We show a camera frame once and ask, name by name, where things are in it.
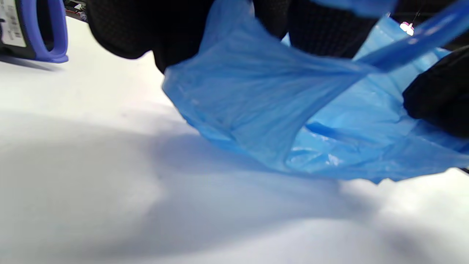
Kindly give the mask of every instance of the white surface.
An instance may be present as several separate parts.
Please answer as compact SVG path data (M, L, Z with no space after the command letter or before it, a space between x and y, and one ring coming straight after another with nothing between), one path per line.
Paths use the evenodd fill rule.
M0 62L0 263L469 263L465 174L263 172L182 121L151 55L68 25L70 62Z

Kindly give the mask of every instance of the black glove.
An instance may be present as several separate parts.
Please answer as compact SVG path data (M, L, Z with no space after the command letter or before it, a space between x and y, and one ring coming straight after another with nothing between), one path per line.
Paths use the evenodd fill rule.
M96 40L111 53L136 59L153 51L161 72L194 56L214 0L93 0L87 17ZM281 39L310 54L353 57L377 18L323 7L310 0L253 0L256 17Z
M469 138L469 46L453 51L404 91L408 114Z

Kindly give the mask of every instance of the wrinkled plastic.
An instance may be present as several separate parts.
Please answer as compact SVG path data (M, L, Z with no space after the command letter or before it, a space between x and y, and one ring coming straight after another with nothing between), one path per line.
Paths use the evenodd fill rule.
M465 0L412 37L384 17L352 61L288 47L250 2L216 0L199 54L168 68L163 90L213 144L272 169L374 182L438 173L469 164L469 141L410 118L401 93L468 27Z

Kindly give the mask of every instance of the plastic bag handle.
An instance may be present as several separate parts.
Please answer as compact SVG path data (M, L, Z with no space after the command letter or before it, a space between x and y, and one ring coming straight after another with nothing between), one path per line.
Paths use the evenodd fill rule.
M390 72L435 47L441 47L469 28L469 0L459 0L420 25L413 36L374 51L358 61Z

